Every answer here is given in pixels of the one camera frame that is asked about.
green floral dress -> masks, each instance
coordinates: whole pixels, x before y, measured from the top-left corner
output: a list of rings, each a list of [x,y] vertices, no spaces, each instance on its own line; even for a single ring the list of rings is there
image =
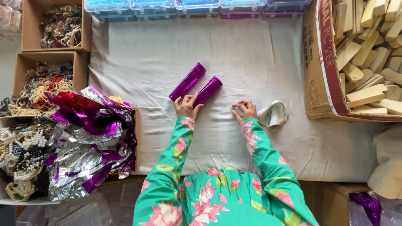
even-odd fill
[[[144,181],[133,225],[317,226],[294,174],[257,119],[246,120],[240,128],[264,179],[226,167],[180,181],[194,120],[179,117],[169,146]]]

long sleeve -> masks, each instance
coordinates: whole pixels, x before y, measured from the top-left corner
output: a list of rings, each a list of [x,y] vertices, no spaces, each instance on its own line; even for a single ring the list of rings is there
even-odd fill
[[[250,118],[241,125],[247,149],[265,177],[264,191],[269,197],[272,214],[286,226],[318,225],[304,201],[295,175],[258,124]]]
[[[194,120],[178,117],[168,147],[145,178],[135,204],[133,226],[181,225],[178,196],[181,171],[193,138]]]

work surface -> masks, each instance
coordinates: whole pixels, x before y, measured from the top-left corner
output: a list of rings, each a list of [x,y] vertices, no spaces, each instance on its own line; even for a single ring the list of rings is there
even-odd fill
[[[207,72],[189,94],[214,76],[223,86],[198,113],[182,175],[226,166],[259,173],[231,114],[242,99],[257,110],[274,100],[287,105],[288,121],[267,134],[298,179],[366,182],[377,166],[372,137],[382,123],[307,119],[301,18],[94,20],[92,32],[89,84],[140,110],[141,174],[170,140],[176,114],[168,95],[197,62]]]

hand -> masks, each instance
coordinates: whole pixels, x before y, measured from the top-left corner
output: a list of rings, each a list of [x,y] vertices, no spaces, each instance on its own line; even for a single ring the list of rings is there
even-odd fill
[[[174,102],[174,109],[176,109],[177,117],[184,116],[189,117],[195,121],[195,117],[197,116],[198,110],[204,106],[204,104],[197,105],[193,110],[193,104],[197,99],[198,93],[195,95],[185,95],[183,99],[183,103],[178,105],[178,102],[181,100],[181,97],[177,98]]]
[[[245,120],[257,117],[257,109],[251,101],[242,100],[237,104],[232,104],[232,107],[239,107],[243,111],[243,118],[241,118],[235,110],[232,110],[233,116],[237,119],[240,125],[242,125]]]

red foil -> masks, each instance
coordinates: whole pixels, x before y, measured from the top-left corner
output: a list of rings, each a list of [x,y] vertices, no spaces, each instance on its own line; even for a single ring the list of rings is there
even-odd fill
[[[180,82],[180,84],[169,95],[172,101],[179,97],[184,97],[195,83],[204,75],[205,68],[198,62],[190,73]]]
[[[199,104],[205,104],[222,87],[222,82],[213,77],[211,81],[198,93],[197,100],[195,100],[193,109]]]

